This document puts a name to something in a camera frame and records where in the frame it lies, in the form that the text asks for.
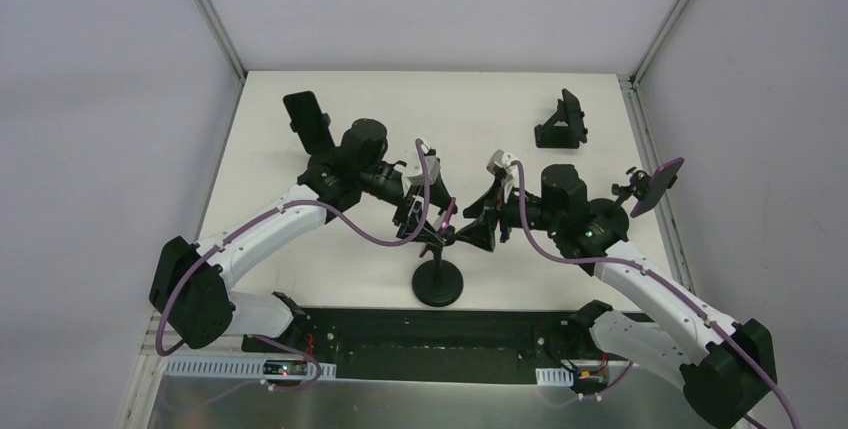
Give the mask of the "black round-base phone stand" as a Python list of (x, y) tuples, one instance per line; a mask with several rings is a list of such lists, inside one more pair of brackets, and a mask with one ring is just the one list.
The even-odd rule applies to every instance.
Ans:
[(454, 304), (464, 290), (464, 278), (459, 268), (445, 260), (444, 248), (448, 245), (443, 237), (436, 237), (425, 244), (432, 258), (422, 262), (412, 276), (411, 287), (419, 302), (434, 308)]

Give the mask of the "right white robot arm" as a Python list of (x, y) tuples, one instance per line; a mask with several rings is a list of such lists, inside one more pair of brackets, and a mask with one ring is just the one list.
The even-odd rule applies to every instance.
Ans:
[(737, 321), (661, 274), (627, 235), (631, 214), (623, 202), (637, 199), (635, 215), (652, 209), (680, 165), (673, 160), (650, 175), (633, 171), (611, 198), (590, 199), (573, 165), (553, 164), (543, 170), (535, 195), (526, 190), (522, 163), (498, 151), (487, 165), (493, 183), (464, 210), (468, 223), (457, 237), (493, 251), (515, 230), (527, 238), (545, 233), (556, 246), (551, 261), (580, 267), (647, 317), (638, 323), (606, 303), (590, 302), (571, 320), (572, 353), (623, 357), (680, 390), (711, 426), (730, 428), (779, 391), (769, 330), (757, 320)]

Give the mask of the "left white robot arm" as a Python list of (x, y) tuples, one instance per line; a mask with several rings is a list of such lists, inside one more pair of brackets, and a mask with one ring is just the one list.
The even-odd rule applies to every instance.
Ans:
[[(281, 196), (242, 223), (190, 242), (176, 236), (161, 250), (149, 301), (159, 312), (155, 350), (168, 356), (182, 346), (199, 349), (224, 335), (264, 336), (281, 353), (297, 351), (305, 327), (280, 295), (239, 293), (235, 286), (252, 268), (296, 238), (339, 220), (383, 247), (423, 240), (431, 207), (452, 213), (440, 180), (437, 152), (423, 139), (413, 161), (385, 161), (385, 126), (356, 120), (336, 144), (328, 118), (294, 123), (310, 155), (309, 167)], [(368, 194), (393, 205), (399, 233), (379, 239), (345, 216)]]

